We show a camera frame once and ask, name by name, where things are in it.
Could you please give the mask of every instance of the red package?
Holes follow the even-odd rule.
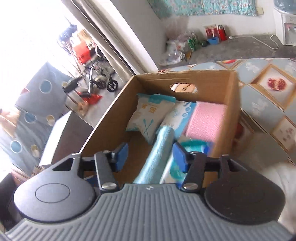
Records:
[[[207,33],[207,39],[211,39],[214,37],[218,37],[219,38],[219,32],[218,29],[216,27],[216,25],[211,25],[211,26],[205,26],[205,31]]]

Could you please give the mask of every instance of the cardboard box handle hole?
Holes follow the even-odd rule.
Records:
[[[197,93],[198,90],[193,84],[177,83],[170,85],[170,89],[174,92]]]

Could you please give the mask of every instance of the blue container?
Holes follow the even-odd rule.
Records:
[[[218,44],[218,43],[220,43],[218,37],[214,37],[214,38],[208,39],[207,41],[208,41],[210,44]]]

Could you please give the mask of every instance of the wheel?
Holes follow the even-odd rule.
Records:
[[[118,88],[118,82],[116,80],[110,80],[107,85],[107,90],[109,92],[114,92]]]
[[[99,80],[98,82],[95,82],[95,84],[100,90],[106,88],[106,82],[103,80]]]

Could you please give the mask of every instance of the light blue towel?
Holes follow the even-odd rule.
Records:
[[[160,129],[157,140],[133,183],[157,184],[167,164],[174,142],[174,130],[169,126]]]

